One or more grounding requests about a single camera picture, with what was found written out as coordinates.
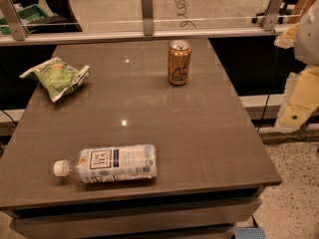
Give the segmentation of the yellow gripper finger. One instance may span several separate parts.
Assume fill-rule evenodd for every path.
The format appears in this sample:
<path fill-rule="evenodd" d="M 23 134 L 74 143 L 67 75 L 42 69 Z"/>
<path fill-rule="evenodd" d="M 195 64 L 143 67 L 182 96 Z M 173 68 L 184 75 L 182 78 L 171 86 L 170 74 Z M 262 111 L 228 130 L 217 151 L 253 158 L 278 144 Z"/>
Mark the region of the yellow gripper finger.
<path fill-rule="evenodd" d="M 309 65 L 299 74 L 290 73 L 285 84 L 284 102 L 275 126 L 298 129 L 319 108 L 319 67 Z"/>
<path fill-rule="evenodd" d="M 292 25 L 288 30 L 283 32 L 280 36 L 278 36 L 275 41 L 274 45 L 279 48 L 289 49 L 294 47 L 296 31 L 297 31 L 297 24 Z"/>

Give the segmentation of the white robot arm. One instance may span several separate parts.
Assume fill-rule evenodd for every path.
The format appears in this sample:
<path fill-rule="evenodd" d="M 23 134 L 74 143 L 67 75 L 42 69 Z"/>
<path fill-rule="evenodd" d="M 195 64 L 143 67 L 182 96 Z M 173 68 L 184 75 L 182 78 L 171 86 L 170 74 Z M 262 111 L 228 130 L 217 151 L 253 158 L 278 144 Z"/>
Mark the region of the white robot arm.
<path fill-rule="evenodd" d="M 319 10 L 313 5 L 301 20 L 276 38 L 274 45 L 294 49 L 295 59 L 306 65 L 300 73 L 290 73 L 284 102 L 275 126 L 281 132 L 300 128 L 319 108 Z"/>

